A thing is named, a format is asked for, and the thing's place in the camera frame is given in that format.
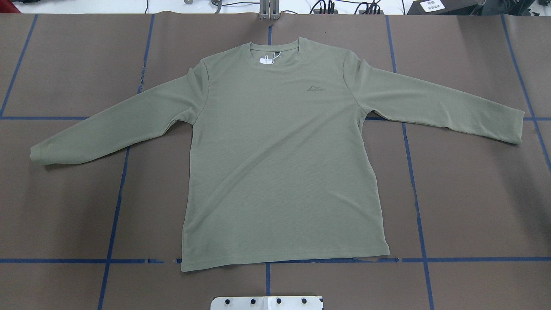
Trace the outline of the olive green long-sleeve shirt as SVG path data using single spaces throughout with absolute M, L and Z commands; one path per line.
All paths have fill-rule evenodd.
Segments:
M 259 59 L 281 51 L 273 65 Z M 300 37 L 246 43 L 34 145 L 83 164 L 192 126 L 181 271 L 389 255 L 362 128 L 390 121 L 519 145 L 525 113 Z

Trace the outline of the white paper garment tag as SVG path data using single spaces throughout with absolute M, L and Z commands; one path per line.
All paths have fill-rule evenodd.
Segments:
M 281 56 L 281 51 L 274 52 L 272 56 L 266 55 L 259 59 L 259 63 L 263 65 L 273 65 L 276 59 Z

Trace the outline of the white metal mounting plate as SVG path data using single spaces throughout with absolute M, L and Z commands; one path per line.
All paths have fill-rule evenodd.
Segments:
M 211 310 L 323 310 L 318 296 L 234 296 L 214 298 Z

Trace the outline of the black box with label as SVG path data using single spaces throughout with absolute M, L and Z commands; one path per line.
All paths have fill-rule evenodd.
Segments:
M 406 15 L 468 16 L 485 3 L 486 0 L 416 0 L 406 10 Z

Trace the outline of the grey aluminium frame post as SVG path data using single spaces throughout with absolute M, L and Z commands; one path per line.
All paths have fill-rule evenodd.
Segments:
M 278 20 L 281 17 L 279 0 L 259 0 L 260 20 Z

